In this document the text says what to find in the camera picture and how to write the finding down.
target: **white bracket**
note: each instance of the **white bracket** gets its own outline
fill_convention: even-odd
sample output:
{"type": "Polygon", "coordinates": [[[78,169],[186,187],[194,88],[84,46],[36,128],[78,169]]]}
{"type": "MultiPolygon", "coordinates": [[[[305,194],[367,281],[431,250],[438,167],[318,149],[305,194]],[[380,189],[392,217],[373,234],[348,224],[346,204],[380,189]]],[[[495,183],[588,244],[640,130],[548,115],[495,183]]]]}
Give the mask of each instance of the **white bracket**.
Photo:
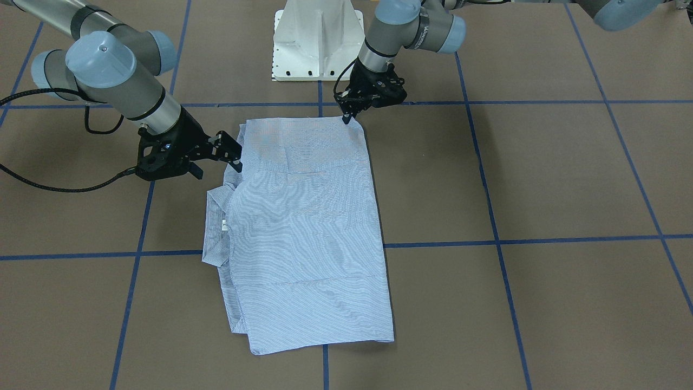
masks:
{"type": "Polygon", "coordinates": [[[363,14],[350,0],[288,0],[274,14],[272,80],[337,80],[364,37],[363,14]]]}

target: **blue joint cap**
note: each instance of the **blue joint cap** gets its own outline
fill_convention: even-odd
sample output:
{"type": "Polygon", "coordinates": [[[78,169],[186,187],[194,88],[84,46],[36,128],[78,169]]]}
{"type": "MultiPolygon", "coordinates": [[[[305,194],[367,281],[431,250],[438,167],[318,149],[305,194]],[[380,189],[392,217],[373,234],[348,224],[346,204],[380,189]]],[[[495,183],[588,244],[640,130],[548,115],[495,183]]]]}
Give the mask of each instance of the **blue joint cap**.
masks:
{"type": "Polygon", "coordinates": [[[175,47],[173,46],[173,42],[168,38],[168,36],[161,31],[151,31],[147,30],[149,34],[151,34],[152,37],[154,37],[154,41],[157,43],[157,46],[159,47],[159,58],[161,59],[161,70],[159,70],[159,74],[155,74],[154,76],[159,76],[167,71],[170,71],[175,67],[176,62],[178,61],[177,59],[177,53],[175,50],[175,47]]]}
{"type": "MultiPolygon", "coordinates": [[[[48,77],[46,77],[46,58],[48,58],[48,54],[53,53],[54,51],[55,50],[44,51],[43,53],[36,56],[36,58],[34,58],[34,61],[31,63],[31,78],[34,80],[34,84],[36,84],[36,86],[39,88],[51,87],[51,84],[48,82],[48,77]]],[[[58,99],[66,100],[60,97],[60,95],[56,94],[55,92],[51,92],[48,95],[57,97],[58,99]]]]}
{"type": "Polygon", "coordinates": [[[467,35],[467,25],[461,17],[453,15],[453,25],[450,27],[448,37],[445,38],[443,46],[440,47],[438,53],[454,53],[464,42],[464,37],[467,35]]]}
{"type": "Polygon", "coordinates": [[[595,23],[606,31],[628,28],[651,14],[662,0],[611,0],[595,15],[595,23]]]}
{"type": "Polygon", "coordinates": [[[419,17],[420,0],[380,0],[376,17],[385,24],[407,24],[419,17]]]}
{"type": "Polygon", "coordinates": [[[92,88],[111,88],[132,77],[137,58],[111,33],[94,31],[70,47],[65,64],[81,83],[92,88]]]}

